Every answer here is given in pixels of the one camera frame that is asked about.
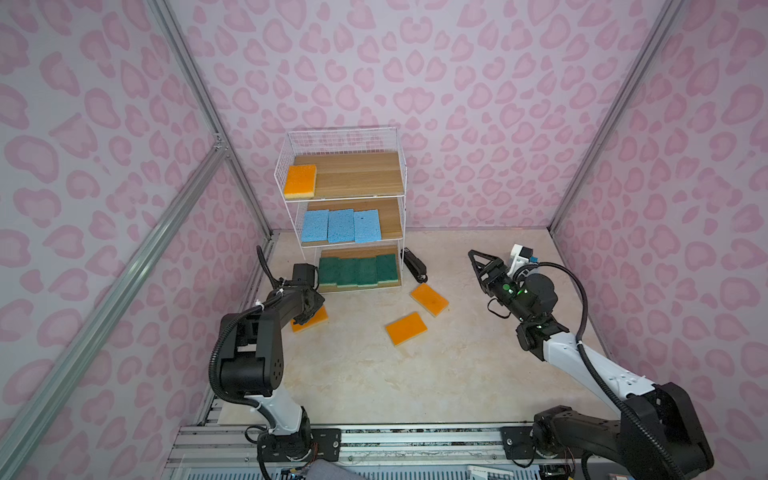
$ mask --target green sponge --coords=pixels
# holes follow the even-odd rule
[[[357,261],[357,286],[377,286],[376,258],[361,258]]]
[[[339,276],[336,278],[336,286],[344,288],[348,286],[357,286],[357,263],[356,258],[339,259]]]
[[[339,265],[341,259],[336,257],[321,257],[320,265],[317,267],[320,286],[336,285],[336,279],[339,277]]]
[[[397,283],[397,256],[394,253],[376,258],[376,277],[379,283]]]

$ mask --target blue sponge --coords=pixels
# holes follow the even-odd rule
[[[355,212],[355,242],[377,242],[382,239],[378,210]]]
[[[355,211],[334,210],[328,214],[328,243],[355,240]]]
[[[308,210],[301,230],[302,242],[328,240],[328,210]]]

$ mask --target pink wall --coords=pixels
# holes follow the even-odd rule
[[[294,128],[397,124],[409,224],[547,225],[661,0],[174,0],[273,227]]]
[[[764,2],[692,3],[556,239],[611,352],[690,393],[707,478],[768,465],[765,25]]]
[[[219,319],[239,310],[261,240],[222,165],[19,478],[158,474],[200,407]]]
[[[3,2],[0,45],[2,435],[212,140],[141,0]]]

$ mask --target wooden shelf board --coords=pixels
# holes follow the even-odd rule
[[[317,166],[315,196],[302,200],[405,194],[397,152],[300,155],[293,164]]]
[[[400,225],[400,207],[396,197],[378,198],[370,200],[328,200],[326,202],[313,202],[307,206],[307,210],[345,210],[351,208],[354,211],[378,210],[379,225],[382,229],[382,240],[397,240],[402,238],[402,226]],[[302,247],[324,247],[337,245],[320,242],[302,242]]]
[[[338,258],[369,258],[377,257],[378,255],[389,255],[394,253],[397,261],[399,262],[397,245],[378,245],[370,247],[357,247],[357,248],[336,248],[326,249],[320,254],[320,257],[338,257]],[[394,286],[401,286],[402,278],[400,276],[400,264],[397,264],[397,282],[396,283],[384,283],[376,286],[346,286],[339,288],[333,286],[321,286],[317,291],[320,293],[334,293],[334,292],[354,292],[356,290],[373,290],[377,288],[391,288]]]

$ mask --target yellow sponge side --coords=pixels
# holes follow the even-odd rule
[[[328,320],[328,312],[326,312],[326,306],[323,305],[320,307],[320,310],[317,310],[317,313],[315,313],[315,316],[312,317],[309,322],[304,323],[303,325],[296,325],[294,322],[291,322],[290,327],[293,329],[294,333],[298,333],[302,330],[310,328],[311,326],[315,326],[318,323],[323,323],[326,320]]]
[[[422,317],[417,312],[390,323],[385,328],[395,346],[427,331],[427,325],[424,324]]]
[[[316,177],[316,165],[292,165],[288,167],[288,177],[283,195],[289,200],[314,197]]]
[[[422,283],[411,292],[413,299],[427,309],[433,316],[437,316],[448,306],[448,300],[440,296],[426,283]]]

